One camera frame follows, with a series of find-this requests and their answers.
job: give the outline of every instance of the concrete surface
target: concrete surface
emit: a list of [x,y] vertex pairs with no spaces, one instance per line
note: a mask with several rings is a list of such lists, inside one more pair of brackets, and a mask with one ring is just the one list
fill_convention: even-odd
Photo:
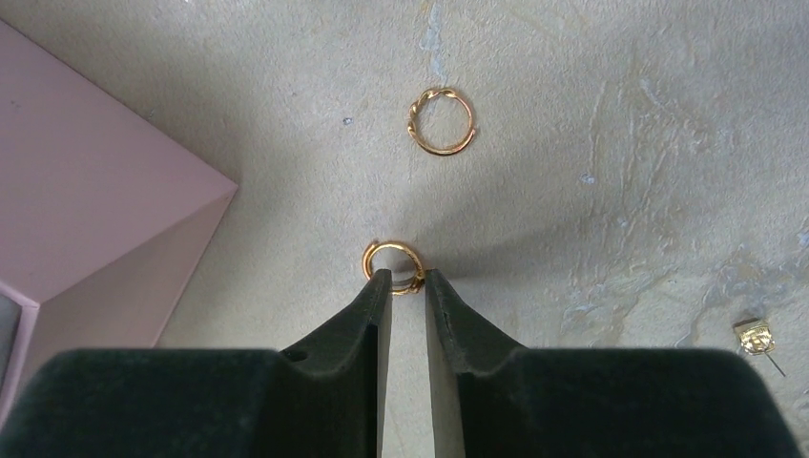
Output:
[[[241,185],[164,345],[284,347],[359,291],[371,239],[401,239],[525,344],[736,350],[732,324],[767,318],[788,377],[749,361],[809,449],[806,1],[3,0],[0,18]],[[445,83],[479,136],[438,158],[406,114]],[[463,112],[441,102],[425,129],[449,141]],[[430,456],[423,298],[394,305],[384,453]]]

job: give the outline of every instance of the ring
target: ring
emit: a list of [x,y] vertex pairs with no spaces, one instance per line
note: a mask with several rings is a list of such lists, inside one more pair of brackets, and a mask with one ring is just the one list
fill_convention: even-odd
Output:
[[[429,99],[437,97],[438,95],[445,95],[449,98],[454,98],[455,100],[458,100],[458,102],[460,102],[461,105],[463,105],[464,108],[467,109],[467,115],[469,116],[469,130],[467,132],[467,135],[464,136],[464,138],[455,145],[445,149],[436,148],[427,143],[426,140],[422,138],[421,134],[419,134],[419,131],[416,129],[416,119],[419,117],[419,112],[422,110],[422,108]],[[410,133],[410,136],[412,136],[413,139],[416,140],[416,143],[418,143],[419,146],[422,147],[422,149],[436,156],[452,156],[460,153],[469,144],[469,142],[472,141],[472,138],[475,136],[476,132],[475,121],[472,116],[472,109],[469,107],[469,104],[458,95],[458,93],[456,93],[454,90],[450,88],[428,89],[424,91],[422,93],[422,96],[420,96],[418,100],[413,102],[412,105],[410,105],[410,120],[407,122],[407,131]]]
[[384,243],[379,243],[377,240],[372,241],[371,244],[365,248],[365,252],[363,253],[363,273],[365,273],[365,277],[371,280],[371,275],[374,270],[372,266],[374,256],[385,248],[393,248],[405,253],[416,267],[416,274],[412,278],[405,281],[396,281],[394,283],[394,286],[402,286],[402,288],[394,289],[392,291],[393,295],[402,296],[403,294],[418,293],[419,290],[422,289],[422,285],[425,284],[425,268],[416,252],[404,243],[397,241],[386,241]]

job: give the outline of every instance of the twisted gold ring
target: twisted gold ring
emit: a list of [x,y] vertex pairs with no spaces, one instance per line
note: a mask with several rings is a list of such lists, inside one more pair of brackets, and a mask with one ring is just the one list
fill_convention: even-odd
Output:
[[[445,95],[449,98],[454,98],[464,106],[467,110],[467,115],[469,116],[469,130],[467,131],[466,136],[449,148],[436,148],[429,143],[426,142],[422,138],[422,135],[419,134],[418,129],[416,129],[416,119],[419,117],[419,112],[422,110],[424,105],[426,105],[427,101],[429,101],[433,97],[437,97],[438,95]],[[475,137],[475,121],[474,116],[472,116],[472,109],[469,107],[469,104],[461,98],[458,93],[450,88],[442,88],[442,89],[428,89],[422,93],[422,96],[419,97],[418,100],[413,102],[410,105],[410,120],[407,122],[407,131],[410,133],[410,136],[416,140],[416,143],[422,147],[425,151],[432,155],[436,156],[452,156],[455,154],[460,153],[468,144],[472,141],[472,138]]]
[[412,278],[405,281],[394,282],[394,286],[401,286],[402,288],[394,289],[393,295],[402,296],[403,294],[418,293],[419,290],[422,289],[422,285],[425,284],[425,268],[416,252],[404,243],[397,241],[386,241],[384,243],[379,243],[377,240],[372,241],[371,244],[365,248],[365,252],[363,253],[363,273],[365,273],[365,277],[369,280],[371,279],[374,270],[372,265],[374,256],[385,248],[393,248],[405,253],[416,267],[416,274],[413,275]]

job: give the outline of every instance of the white smudge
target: white smudge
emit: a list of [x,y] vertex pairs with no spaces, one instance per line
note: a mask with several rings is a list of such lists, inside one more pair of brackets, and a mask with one ring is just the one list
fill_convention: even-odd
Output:
[[584,184],[595,184],[595,177],[590,174],[582,174],[579,176],[579,181]]
[[419,48],[430,53],[430,70],[439,77],[441,85],[445,86],[449,80],[449,75],[444,67],[444,50],[441,43],[441,11],[440,3],[432,4],[427,18],[427,30],[419,43]]

